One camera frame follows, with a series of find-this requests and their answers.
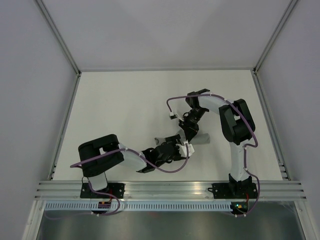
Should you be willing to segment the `grey cloth napkin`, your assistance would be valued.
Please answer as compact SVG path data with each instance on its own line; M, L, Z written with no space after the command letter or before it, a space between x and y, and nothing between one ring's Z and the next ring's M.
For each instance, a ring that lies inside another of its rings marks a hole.
M181 137L181 141L185 141L186 137L185 137L185 133L183 130L179 130L176 135L180 135ZM155 144L157 146L159 146L160 144L165 142L165 138L164 137L155 137ZM192 140L190 140L189 142L193 145L205 145L205 144L209 144L211 141L210 135L208 133L198 133L195 137L192 138Z

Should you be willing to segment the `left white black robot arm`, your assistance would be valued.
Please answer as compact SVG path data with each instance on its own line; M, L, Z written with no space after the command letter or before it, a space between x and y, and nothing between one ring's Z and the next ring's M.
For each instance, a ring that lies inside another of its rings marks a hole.
M110 134L81 144L78 147L80 162L70 167L82 169L90 193L104 198L111 193L106 174L111 168L123 165L142 174L154 170L172 174L182 170L193 153L192 144L181 140L178 134L143 151L124 146L115 134Z

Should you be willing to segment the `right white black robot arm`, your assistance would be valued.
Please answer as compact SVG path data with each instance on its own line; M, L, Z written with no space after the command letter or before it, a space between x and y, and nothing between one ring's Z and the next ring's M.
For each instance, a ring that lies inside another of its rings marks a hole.
M191 144L195 140L207 142L208 134L198 134L198 122L206 112L213 112L219 115L222 134L230 146L228 182L214 183L207 190L214 199L256 199L259 196L258 186L253 183L247 167L247 147L251 146L250 140L256 138L256 126L246 101L229 101L206 88L188 93L185 101L191 108L179 120L185 139Z

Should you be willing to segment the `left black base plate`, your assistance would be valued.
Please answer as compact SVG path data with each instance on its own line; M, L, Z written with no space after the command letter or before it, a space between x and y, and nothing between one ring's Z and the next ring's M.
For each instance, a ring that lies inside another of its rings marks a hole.
M109 199L117 197L123 199L125 193L124 183L109 183L106 188L102 190L92 191L88 183L83 183L80 190L81 199Z

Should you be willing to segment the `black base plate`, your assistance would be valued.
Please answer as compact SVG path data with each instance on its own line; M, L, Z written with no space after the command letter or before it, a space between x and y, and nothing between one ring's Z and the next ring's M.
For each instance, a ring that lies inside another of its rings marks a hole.
M92 191L88 183L83 183L80 190L81 199L109 199L117 197L123 199L125 193L124 183L109 183L106 188L102 190Z
M255 183L252 183L245 189L232 191L228 183L213 183L208 191L213 194L215 200L245 200L256 199L258 189Z

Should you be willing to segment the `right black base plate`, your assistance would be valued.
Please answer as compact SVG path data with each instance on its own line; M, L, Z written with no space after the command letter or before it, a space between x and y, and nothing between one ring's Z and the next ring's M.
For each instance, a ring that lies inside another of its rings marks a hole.
M252 183L245 189L232 191L228 183L213 183L208 191L213 194L215 200L245 200L256 199L258 189L255 183Z

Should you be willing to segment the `right aluminium frame post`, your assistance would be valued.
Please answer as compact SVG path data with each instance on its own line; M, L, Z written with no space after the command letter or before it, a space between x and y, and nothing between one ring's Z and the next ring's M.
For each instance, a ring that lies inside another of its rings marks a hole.
M290 0L287 7L284 10L280 20L278 21L275 29L273 30L267 44L265 45L260 57L258 58L255 66L253 67L252 71L253 74L256 75L258 71L263 66L266 58L268 57L269 53L271 52L273 46L275 45L277 39L279 38L280 34L284 30L287 22L289 21L291 15L293 14L295 8L297 7L300 0Z

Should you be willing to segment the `aluminium frame post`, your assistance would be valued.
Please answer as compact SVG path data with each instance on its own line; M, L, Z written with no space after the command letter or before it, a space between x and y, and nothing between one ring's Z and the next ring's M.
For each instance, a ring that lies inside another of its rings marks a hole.
M46 24L48 25L50 31L52 32L55 40L57 41L59 47L62 50L62 53L64 54L66 60L70 64L71 68L75 72L77 76L81 74L81 70L79 69L75 59L72 56L72 53L70 52L62 34L60 33L53 17L51 16L45 2L43 0L34 0L35 5L37 6L39 12L43 16Z
M277 39L279 38L280 34L284 30L287 22L289 21L291 15L293 14L295 8L297 7L300 0L290 0L287 7L284 10L280 20L278 21L275 29L273 30L267 44L265 45L260 57L258 58L255 66L253 67L252 71L253 74L256 75L258 71L263 66L266 58L268 57L269 53L271 52L273 46L275 45Z

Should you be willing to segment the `aluminium front rail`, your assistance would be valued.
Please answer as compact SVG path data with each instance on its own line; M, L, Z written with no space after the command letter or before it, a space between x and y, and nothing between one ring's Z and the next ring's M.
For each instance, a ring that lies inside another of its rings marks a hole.
M79 200L85 181L40 181L33 194L35 200ZM208 188L225 181L123 181L125 200L210 201ZM260 182L260 201L306 201L299 181Z

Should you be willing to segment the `left aluminium frame post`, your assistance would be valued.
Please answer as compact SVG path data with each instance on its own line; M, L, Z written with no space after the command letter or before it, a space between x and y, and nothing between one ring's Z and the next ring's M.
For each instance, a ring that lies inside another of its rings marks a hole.
M60 33L53 17L51 16L45 2L43 0L34 0L35 5L37 6L39 12L43 16L46 24L48 25L50 31L52 32L55 40L57 41L59 47L62 50L62 53L64 54L66 60L70 64L71 68L75 72L77 76L81 74L81 70L79 69L75 59L72 56L72 53L70 52L62 34Z

